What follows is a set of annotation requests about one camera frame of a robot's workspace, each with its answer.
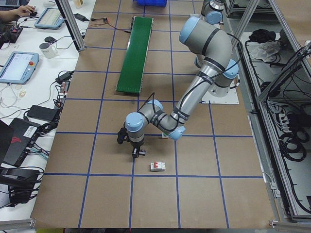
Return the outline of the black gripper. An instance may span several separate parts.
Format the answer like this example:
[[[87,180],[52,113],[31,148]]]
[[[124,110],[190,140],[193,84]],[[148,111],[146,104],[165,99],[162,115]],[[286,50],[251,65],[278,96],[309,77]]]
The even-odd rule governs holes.
[[[144,155],[144,150],[140,149],[140,144],[132,143],[131,145],[133,146],[132,157],[134,159]]]

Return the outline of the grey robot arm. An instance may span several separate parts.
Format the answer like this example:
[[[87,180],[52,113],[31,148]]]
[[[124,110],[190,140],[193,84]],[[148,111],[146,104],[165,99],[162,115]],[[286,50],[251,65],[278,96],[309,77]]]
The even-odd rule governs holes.
[[[170,114],[163,110],[162,104],[151,94],[136,112],[129,113],[123,128],[119,131],[117,142],[129,142],[133,158],[145,155],[141,149],[144,144],[144,129],[153,124],[172,140],[178,140],[185,132],[185,123],[204,94],[216,82],[228,77],[228,72],[237,63],[232,63],[231,35],[198,17],[190,17],[184,24],[179,41],[189,50],[203,56],[201,68]]]
[[[218,24],[223,20],[225,0],[204,0],[200,19],[211,24]]]

